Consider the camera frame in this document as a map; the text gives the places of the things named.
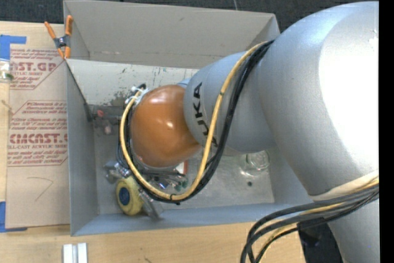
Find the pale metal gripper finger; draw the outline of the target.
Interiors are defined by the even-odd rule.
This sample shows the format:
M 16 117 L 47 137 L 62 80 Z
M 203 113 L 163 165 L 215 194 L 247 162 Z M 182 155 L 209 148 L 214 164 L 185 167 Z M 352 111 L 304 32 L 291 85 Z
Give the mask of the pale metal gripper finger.
M 164 209 L 160 202 L 154 200 L 147 192 L 140 189 L 140 197 L 143 201 L 143 210 L 146 214 L 153 218 L 159 219 Z
M 128 168 L 121 166 L 118 162 L 109 161 L 104 165 L 105 178 L 110 184 L 114 184 L 118 179 L 125 179 L 131 175 Z

